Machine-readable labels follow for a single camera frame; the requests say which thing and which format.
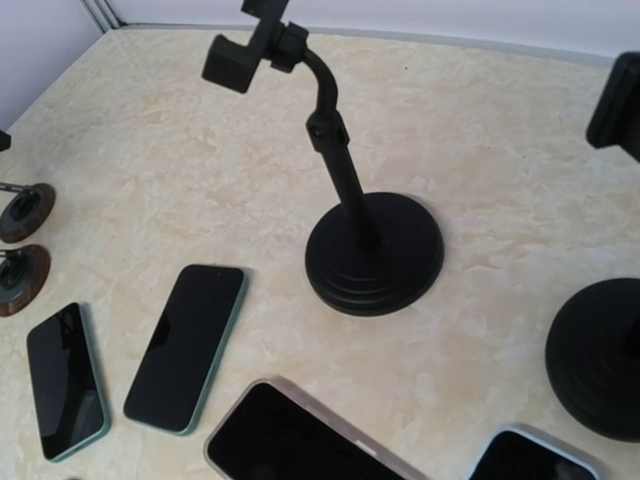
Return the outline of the clear case phone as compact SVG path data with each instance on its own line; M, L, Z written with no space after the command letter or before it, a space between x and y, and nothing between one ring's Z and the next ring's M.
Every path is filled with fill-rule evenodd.
M225 479L424 479L425 474L283 377L242 392L204 446Z

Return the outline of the folding phone stand wood base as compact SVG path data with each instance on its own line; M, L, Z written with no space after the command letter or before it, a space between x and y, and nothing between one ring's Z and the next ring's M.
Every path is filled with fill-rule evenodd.
M47 220L56 200L48 183L18 185L2 182L1 192L14 198L1 212L1 240L15 244L34 234Z

